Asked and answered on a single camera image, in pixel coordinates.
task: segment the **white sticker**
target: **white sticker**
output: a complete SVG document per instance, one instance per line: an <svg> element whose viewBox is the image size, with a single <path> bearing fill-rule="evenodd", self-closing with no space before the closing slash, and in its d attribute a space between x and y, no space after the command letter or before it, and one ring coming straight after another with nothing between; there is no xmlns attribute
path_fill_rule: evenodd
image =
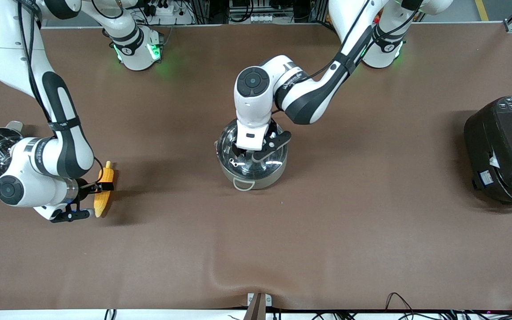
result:
<svg viewBox="0 0 512 320"><path fill-rule="evenodd" d="M481 176L481 181L483 181L484 186L493 183L493 178L491 177L489 170L481 172L481 173L479 173L479 175Z"/></svg>

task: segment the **pot handle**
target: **pot handle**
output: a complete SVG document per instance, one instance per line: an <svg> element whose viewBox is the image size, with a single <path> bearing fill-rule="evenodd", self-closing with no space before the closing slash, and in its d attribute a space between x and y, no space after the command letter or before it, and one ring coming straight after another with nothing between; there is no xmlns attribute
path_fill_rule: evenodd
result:
<svg viewBox="0 0 512 320"><path fill-rule="evenodd" d="M243 188L240 188L236 185L236 182L242 182L244 184L249 184L250 187L248 187L248 189L243 189ZM252 190L252 188L254 188L254 185L256 185L256 181L242 181L242 180L239 180L237 179L236 177L232 178L232 184L234 185L234 187L236 188L236 190L238 191L250 191Z"/></svg>

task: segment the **white tag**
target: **white tag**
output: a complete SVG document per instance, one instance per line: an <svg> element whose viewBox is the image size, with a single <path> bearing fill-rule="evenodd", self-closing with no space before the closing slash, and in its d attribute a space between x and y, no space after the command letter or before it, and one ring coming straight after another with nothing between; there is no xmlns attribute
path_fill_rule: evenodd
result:
<svg viewBox="0 0 512 320"><path fill-rule="evenodd" d="M493 178L491 177L489 170L479 173L479 176L481 176L481 181L483 181L484 186L493 183Z"/></svg>

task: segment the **yellow floor stripe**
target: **yellow floor stripe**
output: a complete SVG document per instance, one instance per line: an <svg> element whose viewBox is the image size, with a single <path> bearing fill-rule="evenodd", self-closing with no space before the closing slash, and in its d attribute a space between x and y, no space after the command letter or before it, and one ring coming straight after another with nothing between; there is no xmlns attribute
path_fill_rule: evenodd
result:
<svg viewBox="0 0 512 320"><path fill-rule="evenodd" d="M483 5L483 0L475 0L475 5L477 6L477 11L479 12L479 17L481 18L481 21L489 21L487 11L485 10L485 6Z"/></svg>

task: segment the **brown tabletop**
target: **brown tabletop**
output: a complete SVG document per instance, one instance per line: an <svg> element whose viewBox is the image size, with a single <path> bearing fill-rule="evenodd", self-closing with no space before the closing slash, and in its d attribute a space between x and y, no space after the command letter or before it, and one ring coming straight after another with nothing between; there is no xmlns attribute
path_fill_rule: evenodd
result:
<svg viewBox="0 0 512 320"><path fill-rule="evenodd" d="M473 112L512 95L501 24L414 25L398 60L359 67L316 124L276 115L290 163L246 193L213 147L236 76L279 54L311 73L335 34L175 28L143 72L118 64L100 30L43 38L117 191L105 218L74 223L0 203L0 309L229 308L248 292L279 308L383 308L393 291L413 308L512 308L512 206L473 191L462 139ZM50 133L35 100L0 83L0 126L10 120Z"/></svg>

